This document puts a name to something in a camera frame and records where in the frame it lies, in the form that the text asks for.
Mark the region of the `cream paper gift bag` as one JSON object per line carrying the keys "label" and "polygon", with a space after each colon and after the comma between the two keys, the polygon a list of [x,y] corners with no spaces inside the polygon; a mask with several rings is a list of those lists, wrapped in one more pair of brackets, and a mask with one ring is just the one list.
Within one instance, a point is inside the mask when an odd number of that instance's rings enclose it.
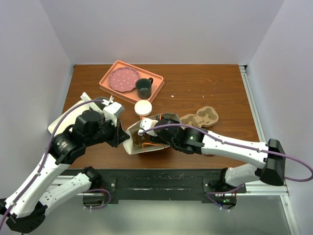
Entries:
{"label": "cream paper gift bag", "polygon": [[159,139],[153,140],[153,136],[149,134],[144,134],[142,136],[138,135],[142,121],[144,121],[145,124],[151,123],[152,125],[149,126],[149,128],[151,128],[154,127],[157,121],[159,121],[160,117],[173,119],[174,121],[180,123],[180,118],[178,114],[175,113],[162,113],[158,115],[142,117],[139,121],[126,130],[126,133],[130,136],[130,138],[123,142],[123,147],[129,155],[159,151],[170,147],[166,143],[158,142]]}

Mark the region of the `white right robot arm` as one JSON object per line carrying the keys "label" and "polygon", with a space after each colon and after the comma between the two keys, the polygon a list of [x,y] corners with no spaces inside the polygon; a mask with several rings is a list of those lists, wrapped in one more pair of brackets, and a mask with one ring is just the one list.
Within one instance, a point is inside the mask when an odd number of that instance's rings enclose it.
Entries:
{"label": "white right robot arm", "polygon": [[284,184],[285,152],[276,139],[268,142],[243,141],[165,117],[160,120],[143,118],[138,135],[145,134],[150,136],[151,141],[167,144],[185,154],[219,155],[244,162],[239,167],[222,170],[220,179],[213,186],[223,192],[258,180],[272,186]]}

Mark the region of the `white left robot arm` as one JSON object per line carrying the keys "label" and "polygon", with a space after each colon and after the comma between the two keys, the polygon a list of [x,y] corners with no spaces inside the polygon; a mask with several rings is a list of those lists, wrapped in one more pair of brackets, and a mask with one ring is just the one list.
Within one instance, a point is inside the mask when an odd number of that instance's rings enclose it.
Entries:
{"label": "white left robot arm", "polygon": [[103,189],[102,176],[91,166],[67,183],[48,190],[61,173],[85,154],[87,147],[104,142],[118,147],[130,138],[119,120],[124,107],[113,101],[91,100],[94,105],[100,102],[105,105],[100,112],[83,111],[63,132],[52,132],[40,163],[11,196],[1,199],[2,225],[28,234],[38,228],[52,210],[79,193],[102,192],[105,197],[100,209],[110,202],[111,193]]}

